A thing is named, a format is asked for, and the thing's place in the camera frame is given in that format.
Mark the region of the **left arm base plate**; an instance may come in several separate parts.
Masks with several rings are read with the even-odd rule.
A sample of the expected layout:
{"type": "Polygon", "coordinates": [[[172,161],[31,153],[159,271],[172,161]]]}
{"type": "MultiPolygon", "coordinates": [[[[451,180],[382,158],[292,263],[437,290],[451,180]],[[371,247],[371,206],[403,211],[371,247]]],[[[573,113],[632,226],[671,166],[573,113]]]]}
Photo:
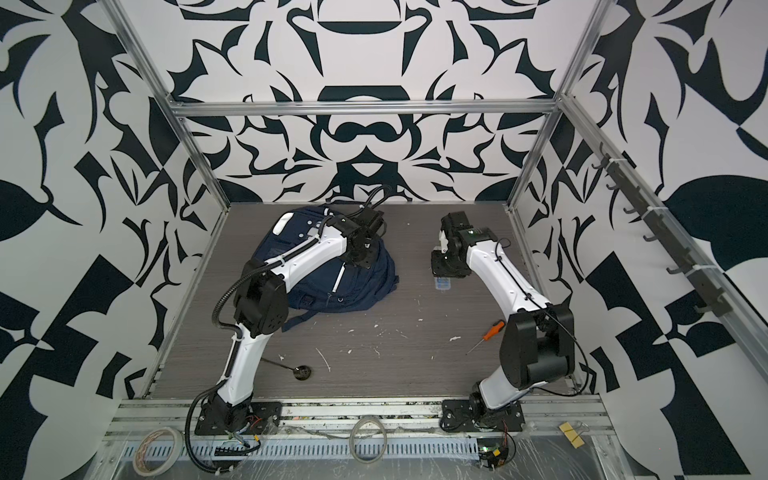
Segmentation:
{"type": "Polygon", "coordinates": [[[217,436],[227,433],[261,435],[280,425],[283,404],[278,401],[240,403],[230,406],[218,398],[205,400],[198,414],[194,434],[217,436]]]}

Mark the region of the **clear plastic pen box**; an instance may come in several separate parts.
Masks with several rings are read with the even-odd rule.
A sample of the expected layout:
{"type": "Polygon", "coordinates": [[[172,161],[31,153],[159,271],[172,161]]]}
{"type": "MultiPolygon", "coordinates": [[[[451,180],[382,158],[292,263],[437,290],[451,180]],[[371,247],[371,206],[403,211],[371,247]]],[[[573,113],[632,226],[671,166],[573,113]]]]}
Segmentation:
{"type": "Polygon", "coordinates": [[[437,291],[447,292],[451,289],[451,279],[447,277],[435,277],[434,285],[437,291]]]}

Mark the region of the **navy blue student backpack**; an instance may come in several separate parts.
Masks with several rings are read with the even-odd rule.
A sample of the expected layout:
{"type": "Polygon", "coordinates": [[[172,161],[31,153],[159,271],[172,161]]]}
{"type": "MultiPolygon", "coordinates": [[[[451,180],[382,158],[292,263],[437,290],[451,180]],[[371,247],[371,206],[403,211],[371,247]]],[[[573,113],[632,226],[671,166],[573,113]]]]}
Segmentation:
{"type": "MultiPolygon", "coordinates": [[[[266,261],[288,251],[314,234],[324,217],[337,213],[322,205],[284,214],[262,239],[253,257],[266,261]]],[[[282,330],[287,332],[318,313],[367,310],[395,291],[399,277],[384,241],[376,236],[372,248],[374,261],[368,269],[335,258],[298,282],[288,293],[288,303],[290,308],[302,313],[288,319],[282,330]]]]}

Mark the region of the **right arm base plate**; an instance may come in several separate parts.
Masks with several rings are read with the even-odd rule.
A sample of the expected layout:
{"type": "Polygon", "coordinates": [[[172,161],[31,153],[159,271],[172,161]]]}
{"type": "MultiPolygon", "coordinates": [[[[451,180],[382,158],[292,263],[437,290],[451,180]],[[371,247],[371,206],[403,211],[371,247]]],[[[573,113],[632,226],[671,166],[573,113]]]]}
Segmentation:
{"type": "Polygon", "coordinates": [[[522,432],[524,424],[518,402],[492,410],[485,406],[479,393],[473,393],[468,399],[446,399],[441,403],[439,428],[444,432],[522,432]]]}

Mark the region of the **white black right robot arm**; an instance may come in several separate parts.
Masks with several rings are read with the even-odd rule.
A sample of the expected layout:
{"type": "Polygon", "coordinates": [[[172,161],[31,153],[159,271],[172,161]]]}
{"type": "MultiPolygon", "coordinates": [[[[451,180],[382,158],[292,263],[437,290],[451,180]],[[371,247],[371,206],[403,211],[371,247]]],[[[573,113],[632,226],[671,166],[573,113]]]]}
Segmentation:
{"type": "Polygon", "coordinates": [[[503,314],[488,340],[502,336],[499,366],[481,380],[473,396],[484,411],[500,410],[532,390],[574,373],[581,351],[574,335],[571,310],[551,303],[528,282],[490,233],[469,227],[452,233],[442,229],[431,252],[433,275],[465,278],[476,275],[503,314]]]}

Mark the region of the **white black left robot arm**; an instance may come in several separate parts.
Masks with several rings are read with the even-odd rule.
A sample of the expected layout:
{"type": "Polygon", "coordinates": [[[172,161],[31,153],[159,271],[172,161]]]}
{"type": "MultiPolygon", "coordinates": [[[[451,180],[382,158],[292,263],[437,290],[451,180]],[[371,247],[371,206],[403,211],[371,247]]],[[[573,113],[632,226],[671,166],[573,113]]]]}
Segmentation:
{"type": "Polygon", "coordinates": [[[245,416],[267,343],[319,313],[367,310],[398,284],[381,238],[378,186],[350,213],[331,205],[292,210],[281,217],[215,304],[213,324],[233,334],[220,380],[202,394],[224,422],[245,416]]]}

